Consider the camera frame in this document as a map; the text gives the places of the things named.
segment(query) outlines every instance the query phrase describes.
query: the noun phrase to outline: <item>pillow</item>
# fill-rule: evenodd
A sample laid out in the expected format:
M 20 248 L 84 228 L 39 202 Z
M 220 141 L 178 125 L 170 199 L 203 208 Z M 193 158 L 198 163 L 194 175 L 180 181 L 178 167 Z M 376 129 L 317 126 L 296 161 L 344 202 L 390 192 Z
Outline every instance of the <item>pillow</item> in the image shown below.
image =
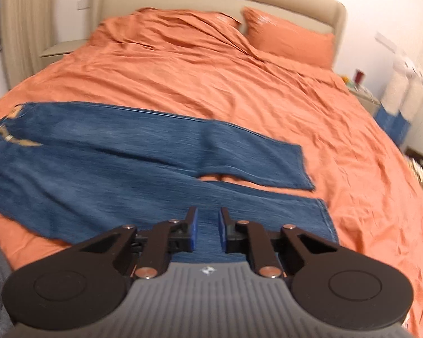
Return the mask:
M 247 6 L 242 13 L 251 46 L 312 66 L 332 68 L 335 39 L 332 33 L 317 33 Z

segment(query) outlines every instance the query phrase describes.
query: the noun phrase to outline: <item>orange bedsheet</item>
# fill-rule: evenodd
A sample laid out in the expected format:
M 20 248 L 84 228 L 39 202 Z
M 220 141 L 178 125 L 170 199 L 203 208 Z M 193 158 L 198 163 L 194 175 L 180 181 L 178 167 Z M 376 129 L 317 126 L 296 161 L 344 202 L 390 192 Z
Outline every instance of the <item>orange bedsheet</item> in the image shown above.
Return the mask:
M 423 192 L 401 153 L 330 71 L 265 54 L 235 28 L 195 12 L 146 9 L 105 21 L 89 42 L 0 99 L 90 101 L 235 123 L 300 144 L 342 245 L 411 280 L 409 330 L 423 337 Z M 14 268 L 66 247 L 0 215 Z

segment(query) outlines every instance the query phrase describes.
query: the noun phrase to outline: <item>beige curtain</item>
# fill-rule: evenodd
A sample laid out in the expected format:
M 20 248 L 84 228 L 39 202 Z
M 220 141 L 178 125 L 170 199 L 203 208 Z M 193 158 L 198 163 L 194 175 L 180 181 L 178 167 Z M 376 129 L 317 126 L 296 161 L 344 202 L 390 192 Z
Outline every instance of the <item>beige curtain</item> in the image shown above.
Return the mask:
M 0 44 L 10 88 L 41 70 L 55 44 L 53 0 L 0 0 Z

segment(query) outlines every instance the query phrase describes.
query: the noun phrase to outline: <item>blue jeans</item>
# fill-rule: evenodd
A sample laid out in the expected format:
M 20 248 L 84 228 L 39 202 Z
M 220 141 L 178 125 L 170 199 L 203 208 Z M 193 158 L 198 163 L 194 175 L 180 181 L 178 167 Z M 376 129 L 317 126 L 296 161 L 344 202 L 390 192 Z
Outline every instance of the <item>blue jeans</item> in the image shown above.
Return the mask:
M 336 241 L 321 200 L 197 179 L 205 174 L 312 188 L 299 146 L 225 122 L 93 103 L 27 103 L 0 121 L 0 212 L 44 237 L 78 243 L 125 223 L 150 228 L 195 205 L 197 250 L 178 261 L 235 260 L 220 251 L 222 206 Z

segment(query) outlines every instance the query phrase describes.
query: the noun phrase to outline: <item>gray gripper base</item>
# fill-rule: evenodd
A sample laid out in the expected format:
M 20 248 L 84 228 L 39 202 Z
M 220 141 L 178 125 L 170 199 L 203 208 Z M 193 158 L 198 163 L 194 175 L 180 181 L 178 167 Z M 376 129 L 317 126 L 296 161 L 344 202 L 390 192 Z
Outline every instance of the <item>gray gripper base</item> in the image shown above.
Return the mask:
M 89 326 L 42 331 L 19 324 L 6 338 L 411 338 L 399 324 L 377 331 L 335 328 L 296 303 L 280 279 L 248 263 L 171 263 L 155 279 L 137 280 L 122 304 Z

